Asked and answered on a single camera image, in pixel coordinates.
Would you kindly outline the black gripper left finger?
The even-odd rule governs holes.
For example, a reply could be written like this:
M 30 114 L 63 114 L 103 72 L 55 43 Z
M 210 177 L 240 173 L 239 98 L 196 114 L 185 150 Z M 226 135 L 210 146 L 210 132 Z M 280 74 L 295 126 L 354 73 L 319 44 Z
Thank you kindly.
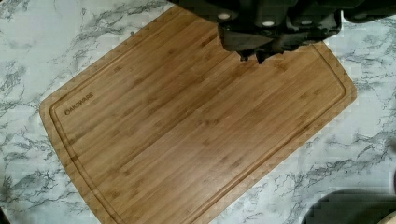
M 264 62 L 275 54 L 272 42 L 275 39 L 271 30 L 248 29 L 219 25 L 219 38 L 223 48 L 236 52 L 241 62 L 255 55 L 258 62 Z

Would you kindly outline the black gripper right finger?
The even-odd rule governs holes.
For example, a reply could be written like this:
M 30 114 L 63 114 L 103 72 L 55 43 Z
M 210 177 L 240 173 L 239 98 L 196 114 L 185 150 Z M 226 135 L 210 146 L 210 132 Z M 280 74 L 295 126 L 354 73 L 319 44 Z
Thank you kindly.
M 294 51 L 300 46 L 309 45 L 314 42 L 315 40 L 308 32 L 281 34 L 269 43 L 257 47 L 255 49 L 256 59 L 259 64 L 262 64 L 265 60 L 276 54 L 283 54 L 285 51 Z

